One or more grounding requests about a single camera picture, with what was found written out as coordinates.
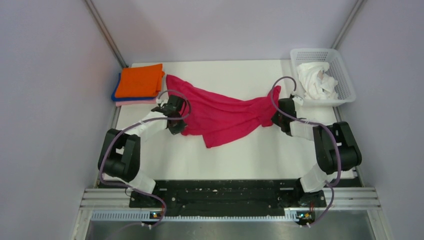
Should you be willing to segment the crimson red t-shirt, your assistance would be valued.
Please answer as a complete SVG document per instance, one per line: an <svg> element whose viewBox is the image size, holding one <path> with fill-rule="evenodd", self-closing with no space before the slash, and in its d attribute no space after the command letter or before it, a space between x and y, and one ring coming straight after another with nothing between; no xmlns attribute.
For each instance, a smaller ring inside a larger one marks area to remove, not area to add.
<svg viewBox="0 0 424 240"><path fill-rule="evenodd" d="M267 96L240 100L193 86L174 75L166 76L166 86L186 96L191 112L183 136L202 136L207 148L219 147L249 135L258 127L272 126L281 87Z"/></svg>

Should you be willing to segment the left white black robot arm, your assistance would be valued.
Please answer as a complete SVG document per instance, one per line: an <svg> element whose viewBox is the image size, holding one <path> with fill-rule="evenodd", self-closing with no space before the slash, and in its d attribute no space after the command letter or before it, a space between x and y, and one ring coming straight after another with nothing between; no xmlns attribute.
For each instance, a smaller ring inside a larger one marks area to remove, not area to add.
<svg viewBox="0 0 424 240"><path fill-rule="evenodd" d="M122 185L141 194L141 200L149 207L160 202L156 182L141 168L141 146L154 135L168 130L177 135L187 127L185 119L191 113L191 104L184 96L170 95L157 100L156 106L136 123L124 129L109 129L103 141L98 161L100 181L105 176L113 178L113 185Z"/></svg>

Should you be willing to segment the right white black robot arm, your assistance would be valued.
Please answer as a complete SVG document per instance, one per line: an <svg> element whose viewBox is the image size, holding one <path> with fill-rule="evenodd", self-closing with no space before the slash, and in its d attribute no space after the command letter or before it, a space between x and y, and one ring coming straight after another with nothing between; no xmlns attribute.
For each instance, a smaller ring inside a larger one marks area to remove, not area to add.
<svg viewBox="0 0 424 240"><path fill-rule="evenodd" d="M316 163L295 182L292 199L299 206L318 204L324 187L335 187L343 171L362 163L362 154L349 124L330 125L298 118L291 98L272 100L276 112L271 121L290 137L313 142Z"/></svg>

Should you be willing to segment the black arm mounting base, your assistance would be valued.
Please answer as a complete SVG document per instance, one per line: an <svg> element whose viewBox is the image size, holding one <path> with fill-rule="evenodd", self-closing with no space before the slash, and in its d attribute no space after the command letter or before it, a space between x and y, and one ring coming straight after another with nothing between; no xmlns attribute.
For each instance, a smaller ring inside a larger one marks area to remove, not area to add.
<svg viewBox="0 0 424 240"><path fill-rule="evenodd" d="M283 216L285 208L325 207L329 197L304 193L300 181L289 180L159 180L155 199L125 190L130 208L166 207L166 217Z"/></svg>

